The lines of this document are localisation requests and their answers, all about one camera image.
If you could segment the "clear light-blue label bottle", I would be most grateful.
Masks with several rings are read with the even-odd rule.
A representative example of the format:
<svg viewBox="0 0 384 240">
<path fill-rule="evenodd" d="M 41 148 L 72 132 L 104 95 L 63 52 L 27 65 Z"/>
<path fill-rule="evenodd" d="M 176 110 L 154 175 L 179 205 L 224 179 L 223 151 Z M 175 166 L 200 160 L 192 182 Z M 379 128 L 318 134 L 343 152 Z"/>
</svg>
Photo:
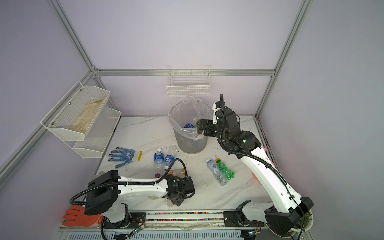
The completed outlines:
<svg viewBox="0 0 384 240">
<path fill-rule="evenodd" d="M 220 171 L 215 160 L 208 158 L 208 159 L 206 159 L 206 164 L 207 164 L 208 169 L 212 172 L 213 176 L 215 177 L 215 179 L 217 180 L 217 182 L 221 186 L 224 186 L 228 183 L 228 180 L 223 175 L 223 173 Z"/>
</svg>

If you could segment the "yellow-cap clear bottle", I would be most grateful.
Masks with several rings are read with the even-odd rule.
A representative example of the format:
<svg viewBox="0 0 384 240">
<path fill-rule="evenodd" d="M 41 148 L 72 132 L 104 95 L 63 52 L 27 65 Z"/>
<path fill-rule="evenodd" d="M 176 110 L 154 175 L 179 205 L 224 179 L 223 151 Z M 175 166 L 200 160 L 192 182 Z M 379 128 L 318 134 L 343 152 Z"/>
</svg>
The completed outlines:
<svg viewBox="0 0 384 240">
<path fill-rule="evenodd" d="M 179 178 L 184 178 L 186 176 L 186 172 L 184 169 L 175 169 L 175 170 L 171 170 L 169 172 L 169 175 L 173 175 Z"/>
</svg>

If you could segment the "red label clear bottle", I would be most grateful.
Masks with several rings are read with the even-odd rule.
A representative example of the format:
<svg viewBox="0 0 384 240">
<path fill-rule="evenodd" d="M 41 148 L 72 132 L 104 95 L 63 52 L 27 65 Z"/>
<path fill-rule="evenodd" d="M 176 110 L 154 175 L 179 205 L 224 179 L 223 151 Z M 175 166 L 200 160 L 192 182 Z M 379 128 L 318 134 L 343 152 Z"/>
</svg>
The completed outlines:
<svg viewBox="0 0 384 240">
<path fill-rule="evenodd" d="M 165 203 L 169 208 L 172 208 L 175 206 L 175 204 L 170 199 L 165 199 Z"/>
</svg>

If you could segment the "Pocari Sweat bottle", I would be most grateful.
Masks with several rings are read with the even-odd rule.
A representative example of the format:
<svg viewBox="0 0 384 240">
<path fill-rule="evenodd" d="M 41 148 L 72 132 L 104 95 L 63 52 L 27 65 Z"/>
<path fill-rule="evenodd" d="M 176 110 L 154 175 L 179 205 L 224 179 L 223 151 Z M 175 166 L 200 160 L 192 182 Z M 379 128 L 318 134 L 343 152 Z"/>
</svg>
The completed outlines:
<svg viewBox="0 0 384 240">
<path fill-rule="evenodd" d="M 192 129 L 192 128 L 195 128 L 195 127 L 194 127 L 193 124 L 191 124 L 191 123 L 187 123 L 187 124 L 184 126 L 184 128 L 186 128 L 186 129 Z"/>
</svg>

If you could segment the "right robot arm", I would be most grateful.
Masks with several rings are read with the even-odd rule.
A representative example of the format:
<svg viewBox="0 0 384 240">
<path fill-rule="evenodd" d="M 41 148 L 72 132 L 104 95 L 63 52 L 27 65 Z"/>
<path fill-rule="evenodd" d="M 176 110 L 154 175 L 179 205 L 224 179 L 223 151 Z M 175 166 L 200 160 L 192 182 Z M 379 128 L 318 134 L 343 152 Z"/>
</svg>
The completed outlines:
<svg viewBox="0 0 384 240">
<path fill-rule="evenodd" d="M 269 160 L 257 137 L 252 132 L 241 130 L 234 111 L 215 105 L 213 118 L 199 119 L 197 129 L 200 135 L 216 137 L 225 152 L 241 160 L 271 199 L 267 204 L 243 202 L 237 208 L 242 220 L 264 222 L 272 232 L 281 237 L 294 229 L 299 234 L 306 230 L 307 214 L 314 205 L 313 201 L 301 196 L 288 184 Z"/>
</svg>

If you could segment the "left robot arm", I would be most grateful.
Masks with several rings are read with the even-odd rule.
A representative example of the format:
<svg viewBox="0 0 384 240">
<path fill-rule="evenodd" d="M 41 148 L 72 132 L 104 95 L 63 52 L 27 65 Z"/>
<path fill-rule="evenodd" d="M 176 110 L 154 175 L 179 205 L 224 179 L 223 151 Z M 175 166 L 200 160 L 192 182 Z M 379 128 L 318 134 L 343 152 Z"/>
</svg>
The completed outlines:
<svg viewBox="0 0 384 240">
<path fill-rule="evenodd" d="M 119 176 L 116 170 L 89 182 L 87 190 L 84 214 L 103 215 L 112 223 L 126 219 L 129 199 L 133 197 L 166 198 L 180 206 L 196 192 L 189 175 L 183 178 L 166 175 L 155 179 L 132 179 Z"/>
</svg>

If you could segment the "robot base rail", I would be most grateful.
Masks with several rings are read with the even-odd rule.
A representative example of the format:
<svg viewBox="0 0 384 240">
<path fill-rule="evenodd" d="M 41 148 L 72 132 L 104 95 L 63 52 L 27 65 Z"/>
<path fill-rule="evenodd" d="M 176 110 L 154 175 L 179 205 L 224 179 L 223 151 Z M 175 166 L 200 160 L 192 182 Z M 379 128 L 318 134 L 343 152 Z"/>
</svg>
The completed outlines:
<svg viewBox="0 0 384 240">
<path fill-rule="evenodd" d="M 133 228 L 140 223 L 147 226 L 181 226 L 181 225 L 214 225 L 226 228 L 262 228 L 262 221 L 245 221 L 240 214 L 231 210 L 201 210 L 201 211 L 160 211 L 160 212 L 128 212 L 122 221 L 112 223 L 107 221 L 108 228 Z"/>
</svg>

